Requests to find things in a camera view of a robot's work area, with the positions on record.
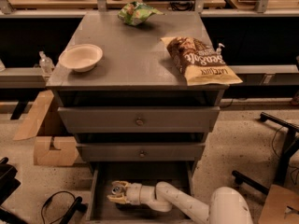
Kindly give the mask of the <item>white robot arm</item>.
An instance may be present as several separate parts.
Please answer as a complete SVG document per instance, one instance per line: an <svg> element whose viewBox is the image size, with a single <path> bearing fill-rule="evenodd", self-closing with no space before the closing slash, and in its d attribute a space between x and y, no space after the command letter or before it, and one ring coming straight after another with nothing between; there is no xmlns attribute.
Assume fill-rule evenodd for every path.
<svg viewBox="0 0 299 224"><path fill-rule="evenodd" d="M228 187L216 189L210 204L205 204L164 181L155 186L113 181L107 198L119 204L144 204L158 212L169 212L175 206L196 224L253 224L243 196Z"/></svg>

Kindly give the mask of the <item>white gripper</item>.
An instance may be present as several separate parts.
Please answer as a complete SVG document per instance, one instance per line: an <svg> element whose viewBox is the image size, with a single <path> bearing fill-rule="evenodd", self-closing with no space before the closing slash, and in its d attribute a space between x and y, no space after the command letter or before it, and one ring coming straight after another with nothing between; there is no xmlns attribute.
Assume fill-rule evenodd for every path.
<svg viewBox="0 0 299 224"><path fill-rule="evenodd" d="M140 205L140 192L142 185L138 183L129 184L127 181L113 181L112 188L122 187L123 192L126 191L126 198L124 195L108 195L107 198L113 203Z"/></svg>

